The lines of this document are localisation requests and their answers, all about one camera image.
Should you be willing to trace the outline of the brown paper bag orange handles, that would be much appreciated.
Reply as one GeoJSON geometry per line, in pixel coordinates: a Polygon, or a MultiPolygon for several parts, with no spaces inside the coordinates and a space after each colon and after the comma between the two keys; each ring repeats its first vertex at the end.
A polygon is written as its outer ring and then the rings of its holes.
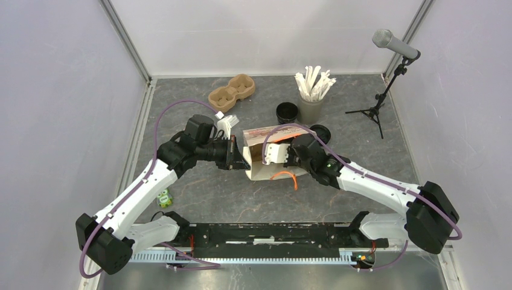
{"type": "Polygon", "coordinates": [[[290,178],[293,180],[293,188],[298,190],[296,178],[306,174],[306,171],[298,167],[286,167],[284,164],[264,164],[264,149],[268,143],[288,143],[305,134],[307,131],[295,126],[261,127],[243,131],[244,147],[243,156],[250,162],[251,169],[246,171],[251,181],[273,181],[290,178]]]}

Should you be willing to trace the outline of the black coffee cup white lettering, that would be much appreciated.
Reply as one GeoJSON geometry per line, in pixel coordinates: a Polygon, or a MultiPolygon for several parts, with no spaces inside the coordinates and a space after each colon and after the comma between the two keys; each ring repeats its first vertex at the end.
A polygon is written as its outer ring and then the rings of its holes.
{"type": "Polygon", "coordinates": [[[296,104],[282,102],[276,107],[278,124],[294,123],[298,117],[299,109],[296,104]]]}

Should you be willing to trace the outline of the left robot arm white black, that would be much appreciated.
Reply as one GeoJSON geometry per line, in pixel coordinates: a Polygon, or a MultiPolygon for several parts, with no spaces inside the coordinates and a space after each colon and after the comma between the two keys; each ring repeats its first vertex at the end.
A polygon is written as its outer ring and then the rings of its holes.
{"type": "Polygon", "coordinates": [[[162,143],[147,167],[109,205],[90,216],[83,213],[75,222],[81,260],[90,258],[100,272],[115,274],[133,254],[159,243],[185,245],[190,231],[165,214],[159,219],[135,225],[140,214],[198,161],[214,162],[221,170],[249,170],[231,129],[239,122],[227,115],[214,122],[194,115],[185,129],[162,143]]]}

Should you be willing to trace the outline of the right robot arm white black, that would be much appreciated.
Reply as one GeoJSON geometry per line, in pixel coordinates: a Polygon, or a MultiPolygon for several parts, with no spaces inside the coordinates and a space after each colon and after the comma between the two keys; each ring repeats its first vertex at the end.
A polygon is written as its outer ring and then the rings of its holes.
{"type": "Polygon", "coordinates": [[[440,185],[408,184],[376,174],[340,155],[329,153],[313,135],[293,139],[288,162],[308,172],[324,186],[353,192],[394,210],[393,214],[365,214],[349,229],[349,240],[363,247],[371,240],[408,239],[431,254],[439,254],[449,240],[460,239],[459,214],[440,185]]]}

